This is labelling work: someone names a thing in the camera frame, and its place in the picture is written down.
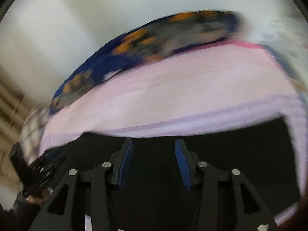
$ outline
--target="blue finger pad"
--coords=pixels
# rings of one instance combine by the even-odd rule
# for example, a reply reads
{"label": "blue finger pad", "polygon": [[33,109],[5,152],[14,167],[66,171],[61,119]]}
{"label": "blue finger pad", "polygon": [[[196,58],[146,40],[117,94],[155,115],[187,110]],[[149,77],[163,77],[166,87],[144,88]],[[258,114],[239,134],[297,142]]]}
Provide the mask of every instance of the blue finger pad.
{"label": "blue finger pad", "polygon": [[129,165],[131,163],[132,154],[133,154],[133,141],[131,140],[128,144],[122,164],[120,166],[118,187],[123,186],[126,182],[127,174],[129,171]]}
{"label": "blue finger pad", "polygon": [[192,181],[190,177],[190,169],[183,154],[181,145],[178,141],[175,142],[174,150],[177,158],[177,163],[179,165],[179,169],[182,175],[183,183],[188,189],[191,189]]}

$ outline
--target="curtain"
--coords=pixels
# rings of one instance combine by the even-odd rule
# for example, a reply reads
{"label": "curtain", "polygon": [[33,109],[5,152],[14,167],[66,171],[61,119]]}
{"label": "curtain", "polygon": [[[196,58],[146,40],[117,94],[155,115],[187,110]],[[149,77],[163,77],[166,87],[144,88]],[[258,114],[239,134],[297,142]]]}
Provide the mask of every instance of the curtain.
{"label": "curtain", "polygon": [[23,124],[32,106],[24,96],[16,93],[0,79],[0,184],[18,192],[20,182],[9,153],[18,142]]}

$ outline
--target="human hand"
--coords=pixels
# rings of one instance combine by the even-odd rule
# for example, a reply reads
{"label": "human hand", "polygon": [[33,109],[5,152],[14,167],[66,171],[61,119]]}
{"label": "human hand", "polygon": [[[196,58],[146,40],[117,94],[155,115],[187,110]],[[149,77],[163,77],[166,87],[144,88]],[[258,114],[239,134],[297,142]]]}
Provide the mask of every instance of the human hand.
{"label": "human hand", "polygon": [[33,196],[33,195],[28,196],[27,202],[29,204],[42,205],[48,199],[49,195],[50,195],[49,191],[45,188],[41,191],[40,196]]}

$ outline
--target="white wall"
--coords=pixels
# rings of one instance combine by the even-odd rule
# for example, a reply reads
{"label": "white wall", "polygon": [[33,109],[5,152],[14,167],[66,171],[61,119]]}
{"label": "white wall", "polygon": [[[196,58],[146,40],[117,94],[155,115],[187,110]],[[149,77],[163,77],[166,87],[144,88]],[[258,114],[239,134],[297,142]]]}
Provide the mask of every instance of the white wall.
{"label": "white wall", "polygon": [[3,209],[9,210],[13,207],[17,193],[0,185],[0,203]]}
{"label": "white wall", "polygon": [[48,104],[71,72],[119,34],[189,10],[239,11],[238,36],[258,42],[262,21],[299,13],[292,0],[16,0],[0,24],[0,66]]}

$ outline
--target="blue patterned fabric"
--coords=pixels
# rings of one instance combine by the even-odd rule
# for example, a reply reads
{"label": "blue patterned fabric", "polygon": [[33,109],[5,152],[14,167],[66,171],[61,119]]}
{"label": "blue patterned fabric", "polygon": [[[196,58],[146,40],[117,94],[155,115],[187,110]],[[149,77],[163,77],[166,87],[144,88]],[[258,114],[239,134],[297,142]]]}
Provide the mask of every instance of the blue patterned fabric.
{"label": "blue patterned fabric", "polygon": [[235,32],[238,24],[233,12],[204,10],[160,18],[122,34],[70,75],[54,94],[50,111],[55,114],[123,69],[222,40]]}

